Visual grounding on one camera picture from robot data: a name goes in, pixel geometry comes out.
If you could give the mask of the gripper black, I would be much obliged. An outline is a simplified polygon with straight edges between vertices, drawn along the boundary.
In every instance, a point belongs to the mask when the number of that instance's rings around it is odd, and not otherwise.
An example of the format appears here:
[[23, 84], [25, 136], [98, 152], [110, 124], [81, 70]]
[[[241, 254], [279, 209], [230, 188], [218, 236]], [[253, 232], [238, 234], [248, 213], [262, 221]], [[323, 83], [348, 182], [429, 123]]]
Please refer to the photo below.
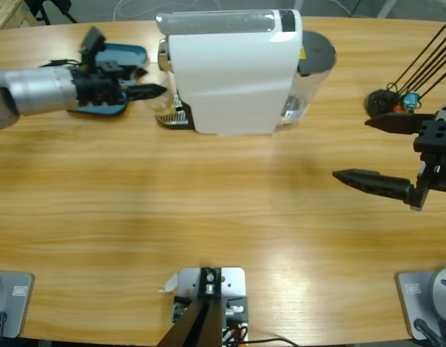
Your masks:
[[409, 179], [376, 171], [333, 171], [342, 183], [361, 192], [400, 200], [421, 210], [430, 189], [446, 192], [446, 113], [384, 113], [365, 121], [367, 126], [393, 134], [417, 134], [413, 150], [421, 153], [424, 167], [413, 185]]
[[77, 92], [78, 106], [121, 105], [127, 101], [149, 100], [167, 92], [167, 88], [155, 83], [123, 85], [121, 79], [139, 79], [147, 70], [136, 65], [122, 65], [117, 61], [100, 61], [95, 72], [70, 69]]

